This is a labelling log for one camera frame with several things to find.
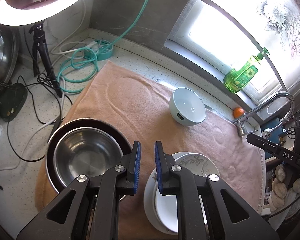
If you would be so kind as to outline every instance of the speckled white countertop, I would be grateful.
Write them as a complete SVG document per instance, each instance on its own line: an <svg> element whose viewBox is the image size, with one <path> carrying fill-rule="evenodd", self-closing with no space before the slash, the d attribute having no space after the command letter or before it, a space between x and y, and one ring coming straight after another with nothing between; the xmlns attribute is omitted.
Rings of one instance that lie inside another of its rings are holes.
<svg viewBox="0 0 300 240"><path fill-rule="evenodd" d="M202 101L218 111L225 117L232 119L232 110L224 103L213 97L205 90L194 85L185 78L175 74L161 65L154 63L128 50L115 47L111 61L129 70L135 71L146 78L156 81L160 79L175 87L187 87L198 94ZM106 61L99 61L98 66L102 68ZM90 67L75 71L69 74L70 78L83 78L91 71ZM33 72L29 68L17 65L12 82L17 81L17 77L22 75L28 84L36 82ZM68 84L68 89L81 88L83 84ZM58 115L58 104L55 98L48 93L41 85L31 87L34 94L34 101L40 119L47 122L52 117ZM77 95L70 95L75 101ZM65 100L64 115L70 109L69 101ZM0 138L0 168L14 166L18 158L14 155L7 140L7 123L0 120L3 126ZM28 94L27 100L18 116L9 124L10 140L18 153L21 153L29 136L41 126L37 121L32 106L31 95ZM52 126L40 131L31 141L24 158L35 159L43 156L47 148L47 140ZM34 206L34 189L37 173L41 162L24 163L21 162L18 168L10 171L0 171L0 185L4 190L0 190L0 224L13 237L16 238L19 231L37 214Z"/></svg>

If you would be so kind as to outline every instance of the chrome faucet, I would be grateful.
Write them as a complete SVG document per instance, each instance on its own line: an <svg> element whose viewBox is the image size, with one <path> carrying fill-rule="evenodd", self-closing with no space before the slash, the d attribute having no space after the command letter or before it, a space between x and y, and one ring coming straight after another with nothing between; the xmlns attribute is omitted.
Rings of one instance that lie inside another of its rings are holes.
<svg viewBox="0 0 300 240"><path fill-rule="evenodd" d="M275 93L273 96L266 99L265 101L263 101L260 105L258 105L257 107L255 107L254 109L249 111L248 113L244 113L240 117L230 121L231 123L237 125L239 136L242 137L242 136L248 135L250 133L256 132L256 131L247 132L247 129L244 125L244 122L246 120L248 120L249 117L252 117L255 113L259 112L261 109L267 107L269 104L271 104L272 102L274 102L278 98L282 98L282 97L287 98L287 99L290 100L290 110L287 112L287 114L284 116L283 120L276 127L267 128L262 132L263 138L265 138L265 139L269 138L271 136L271 133L274 130L278 129L280 126L282 126L283 124L288 122L290 120L290 118L292 117L292 114L293 114L293 111L294 111L294 107L295 107L294 99L293 99L293 96L290 93L285 92L285 91L280 91L280 92Z"/></svg>

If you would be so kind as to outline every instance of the black tripod stand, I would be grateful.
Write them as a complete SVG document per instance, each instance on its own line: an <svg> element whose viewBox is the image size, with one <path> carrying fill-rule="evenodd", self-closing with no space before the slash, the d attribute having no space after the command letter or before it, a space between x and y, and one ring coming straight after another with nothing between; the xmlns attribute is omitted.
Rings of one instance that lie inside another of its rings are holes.
<svg viewBox="0 0 300 240"><path fill-rule="evenodd" d="M33 46L32 46L32 54L33 54L33 75L36 77L39 75L39 69L37 65L37 57L38 53L40 54L42 63L47 72L47 79L51 82L54 87L57 95L61 98L62 91L60 88L60 84L57 82L56 75L53 72L52 63L49 57L46 35L43 30L43 22L35 23L29 30L29 33L34 33L33 35Z"/></svg>

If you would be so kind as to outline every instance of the dish soap bottle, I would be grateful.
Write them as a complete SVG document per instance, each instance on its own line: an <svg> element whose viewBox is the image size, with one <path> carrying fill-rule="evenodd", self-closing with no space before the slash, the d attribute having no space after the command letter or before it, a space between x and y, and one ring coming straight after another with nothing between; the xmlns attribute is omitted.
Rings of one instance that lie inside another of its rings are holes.
<svg viewBox="0 0 300 240"><path fill-rule="evenodd" d="M228 88L232 93L237 93L244 88L244 86L248 84L251 78L253 78L258 72L256 65L260 65L260 61L263 59L265 53L269 54L268 50L263 48L262 53L258 53L256 56L252 55L239 70L236 71L234 68L231 69L223 78L223 83L226 88Z"/></svg>

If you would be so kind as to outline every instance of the silver bolt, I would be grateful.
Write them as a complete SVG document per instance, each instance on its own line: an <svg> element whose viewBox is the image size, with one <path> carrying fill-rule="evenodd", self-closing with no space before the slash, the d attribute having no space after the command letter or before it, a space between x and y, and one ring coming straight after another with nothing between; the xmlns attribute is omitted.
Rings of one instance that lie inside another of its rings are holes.
<svg viewBox="0 0 300 240"><path fill-rule="evenodd" d="M77 177L77 180L78 180L79 182L84 182L84 181L87 180L87 176L86 176L86 175L79 175L79 176Z"/></svg>
<svg viewBox="0 0 300 240"><path fill-rule="evenodd" d="M118 165L114 168L115 171L124 171L124 166Z"/></svg>
<svg viewBox="0 0 300 240"><path fill-rule="evenodd" d="M210 174L209 179L212 180L212 181L218 181L219 176L217 174Z"/></svg>
<svg viewBox="0 0 300 240"><path fill-rule="evenodd" d="M179 165L173 165L173 166L171 167L171 169L172 169L173 171L181 171L181 166L179 166Z"/></svg>

